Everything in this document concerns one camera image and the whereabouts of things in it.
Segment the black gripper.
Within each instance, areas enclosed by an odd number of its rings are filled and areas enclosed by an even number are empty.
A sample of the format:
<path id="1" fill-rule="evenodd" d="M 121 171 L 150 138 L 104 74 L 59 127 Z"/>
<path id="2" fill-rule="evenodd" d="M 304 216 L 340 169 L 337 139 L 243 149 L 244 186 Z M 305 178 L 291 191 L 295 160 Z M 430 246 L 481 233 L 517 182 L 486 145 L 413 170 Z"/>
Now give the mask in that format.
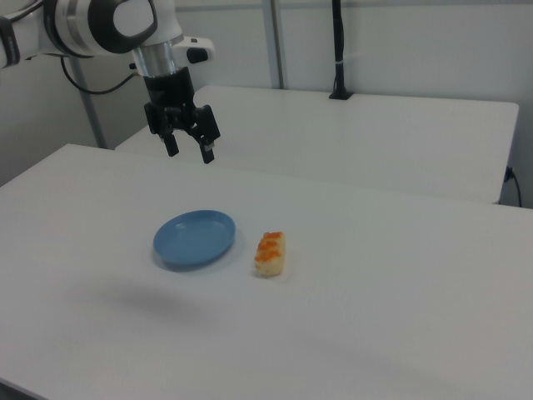
<path id="1" fill-rule="evenodd" d="M 182 130 L 197 142 L 204 163 L 214 159 L 213 145 L 221 136 L 212 108 L 195 104 L 195 89 L 187 67 L 162 77 L 144 77 L 149 95 L 145 104 L 148 125 L 169 157 L 179 153 L 173 132 Z"/>

